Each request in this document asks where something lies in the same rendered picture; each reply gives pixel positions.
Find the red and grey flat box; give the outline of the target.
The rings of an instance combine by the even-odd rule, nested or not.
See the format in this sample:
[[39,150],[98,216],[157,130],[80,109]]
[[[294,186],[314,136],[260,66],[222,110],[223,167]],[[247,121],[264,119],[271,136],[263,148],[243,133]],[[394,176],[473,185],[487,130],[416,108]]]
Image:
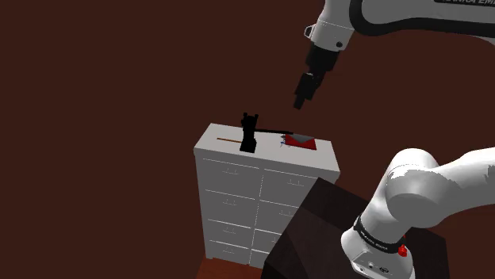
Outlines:
[[291,147],[300,147],[309,150],[316,150],[316,141],[312,136],[304,136],[300,134],[285,134],[282,136],[283,143]]

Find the black animal figure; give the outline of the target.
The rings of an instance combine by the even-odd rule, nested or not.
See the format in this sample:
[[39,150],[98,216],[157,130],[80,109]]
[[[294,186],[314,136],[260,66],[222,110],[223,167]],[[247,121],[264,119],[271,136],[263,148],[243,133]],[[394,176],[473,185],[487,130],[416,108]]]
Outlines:
[[243,113],[241,126],[243,128],[243,139],[240,145],[240,151],[254,153],[256,148],[255,126],[257,125],[259,115],[249,116]]

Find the white chest of drawers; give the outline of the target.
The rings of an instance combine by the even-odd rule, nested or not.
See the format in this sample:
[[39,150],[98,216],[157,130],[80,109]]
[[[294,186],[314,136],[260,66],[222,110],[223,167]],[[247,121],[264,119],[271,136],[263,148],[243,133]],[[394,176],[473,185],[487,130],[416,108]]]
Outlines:
[[240,151],[243,130],[210,124],[194,146],[205,256],[263,268],[318,178],[335,182],[332,143],[291,147],[282,134],[257,132],[254,153]]

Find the dark robot stand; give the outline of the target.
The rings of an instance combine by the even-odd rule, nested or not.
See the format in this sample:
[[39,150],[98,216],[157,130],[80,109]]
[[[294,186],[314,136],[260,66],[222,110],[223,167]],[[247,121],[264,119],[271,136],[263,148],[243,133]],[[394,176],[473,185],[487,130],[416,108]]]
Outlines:
[[[267,256],[260,279],[367,279],[352,269],[340,243],[367,204],[317,179]],[[451,279],[443,237],[418,228],[409,229],[405,236],[415,279]]]

